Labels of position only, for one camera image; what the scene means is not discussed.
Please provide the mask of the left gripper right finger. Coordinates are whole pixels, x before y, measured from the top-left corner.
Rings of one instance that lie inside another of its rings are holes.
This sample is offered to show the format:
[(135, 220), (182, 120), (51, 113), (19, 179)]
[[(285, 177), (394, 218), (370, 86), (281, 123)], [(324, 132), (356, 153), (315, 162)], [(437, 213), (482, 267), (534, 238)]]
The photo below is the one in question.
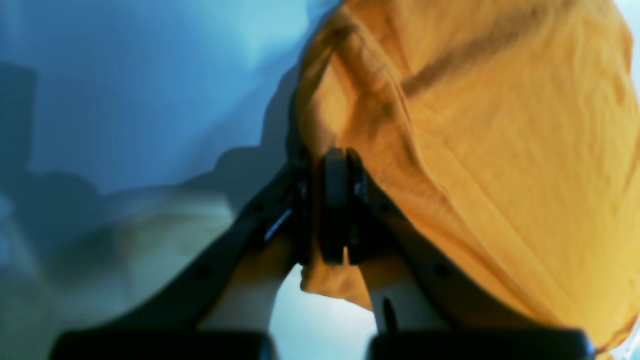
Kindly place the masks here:
[(423, 236), (356, 150), (330, 149), (320, 178), (322, 257), (359, 268), (381, 332), (543, 328), (482, 289)]

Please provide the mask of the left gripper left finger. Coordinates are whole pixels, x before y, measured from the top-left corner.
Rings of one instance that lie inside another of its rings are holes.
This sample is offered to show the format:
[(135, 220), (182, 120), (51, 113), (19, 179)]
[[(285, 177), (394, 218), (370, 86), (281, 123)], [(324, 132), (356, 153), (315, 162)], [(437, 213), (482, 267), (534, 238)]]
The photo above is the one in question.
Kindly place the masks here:
[(267, 333), (282, 283), (309, 250), (309, 172), (304, 160), (284, 166), (169, 285), (103, 328)]

